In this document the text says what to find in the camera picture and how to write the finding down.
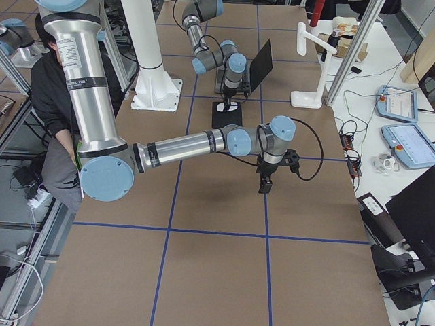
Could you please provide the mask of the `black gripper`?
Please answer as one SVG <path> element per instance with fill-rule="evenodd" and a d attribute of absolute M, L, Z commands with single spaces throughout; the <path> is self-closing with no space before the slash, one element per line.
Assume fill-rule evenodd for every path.
<path fill-rule="evenodd" d="M 224 97 L 223 103 L 226 103 L 226 104 L 229 105 L 231 102 L 234 102 L 232 100 L 232 97 L 237 94 L 237 89 L 236 88 L 230 88 L 226 84 L 224 84 L 223 89 L 222 89 L 222 94 L 223 94 L 223 97 Z"/>
<path fill-rule="evenodd" d="M 259 194 L 268 194 L 273 186 L 271 175 L 278 169 L 284 155 L 273 156 L 271 154 L 261 154 L 257 157 L 256 173 L 260 174 Z"/>

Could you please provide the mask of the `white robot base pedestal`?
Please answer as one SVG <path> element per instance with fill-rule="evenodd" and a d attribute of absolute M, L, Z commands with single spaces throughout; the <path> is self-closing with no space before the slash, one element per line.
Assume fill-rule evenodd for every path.
<path fill-rule="evenodd" d="M 176 111 L 183 82 L 164 68 L 152 3 L 124 0 L 122 8 L 139 65 L 131 108 Z"/>

